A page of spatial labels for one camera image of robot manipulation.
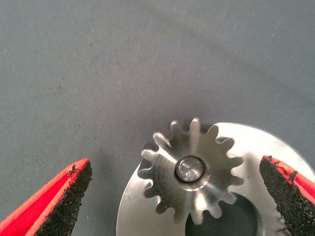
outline gray fabric background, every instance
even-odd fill
[[[93,180],[73,235],[114,235],[143,145],[173,119],[260,127],[314,167],[314,9],[313,0],[2,0],[0,220],[88,157]]]

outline small gear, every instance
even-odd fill
[[[205,134],[199,119],[194,118],[189,131],[184,132],[177,121],[170,126],[170,139],[159,132],[153,134],[158,151],[144,149],[144,160],[138,176],[151,179],[143,194],[146,198],[159,196],[157,214],[173,208],[174,222],[180,223],[191,214],[194,224],[203,222],[203,211],[214,218],[222,216],[219,201],[233,204],[236,197],[228,192],[230,185],[241,185],[243,180],[231,174],[231,169],[242,164],[242,158],[229,158],[232,139],[217,143],[219,128],[213,125]]]

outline red coating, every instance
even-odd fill
[[[0,236],[32,236],[63,198],[88,159],[72,163],[0,223]]]
[[[297,172],[293,182],[291,181],[291,174],[293,174],[296,170],[293,169],[288,164],[279,161],[271,156],[263,156],[262,159],[267,159],[274,165],[276,165],[278,171],[282,174],[282,176],[286,179],[289,184],[295,184],[298,186],[301,194],[307,198],[311,203],[315,205],[315,183],[307,179],[301,173]]]

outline shiny metal surface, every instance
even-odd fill
[[[204,173],[204,163],[198,157],[188,156],[179,162],[175,167],[176,175],[182,181],[194,182]]]
[[[217,143],[217,126],[213,125],[205,134],[201,133],[200,127],[199,119],[194,118],[189,131],[185,133],[181,126],[173,121],[170,127],[172,137],[168,139],[161,133],[155,133],[153,140],[158,151],[145,149],[141,153],[145,162],[149,161],[151,165],[139,168],[138,176],[153,182],[145,187],[143,194],[146,198],[160,197],[156,207],[157,214],[173,208],[175,223],[186,221],[187,216],[191,214],[193,222],[201,224],[205,210],[214,218],[221,217],[219,201],[228,204],[236,201],[236,197],[228,192],[228,186],[243,183],[239,177],[231,175],[231,169],[239,166],[242,159],[226,156],[234,141],[225,139]],[[194,165],[193,169],[186,164]],[[189,174],[190,177],[182,177],[189,181],[176,177],[178,165],[179,174]]]
[[[231,172],[244,179],[239,186],[230,186],[229,191],[246,197],[256,207],[258,221],[257,236],[284,235],[283,223],[276,205],[263,184],[259,173],[259,163],[263,155],[289,163],[308,179],[315,181],[315,175],[307,162],[290,146],[271,134],[259,129],[234,123],[217,123],[218,137],[229,137],[235,141],[228,157],[242,157],[243,164]],[[185,221],[175,224],[174,210],[169,208],[164,214],[155,214],[160,197],[146,199],[142,192],[151,181],[133,173],[123,194],[118,218],[117,236],[184,236]]]

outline steel gear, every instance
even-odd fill
[[[201,224],[203,211],[214,218],[222,215],[219,201],[233,204],[236,197],[228,192],[230,185],[241,185],[243,180],[231,174],[231,169],[242,164],[242,158],[229,158],[232,139],[217,143],[218,127],[213,125],[205,134],[199,119],[194,118],[188,132],[183,132],[177,121],[170,126],[170,139],[159,132],[153,134],[158,151],[144,149],[145,159],[138,176],[151,179],[143,194],[146,198],[159,196],[157,214],[173,208],[174,222],[180,223],[190,213],[194,224]]]

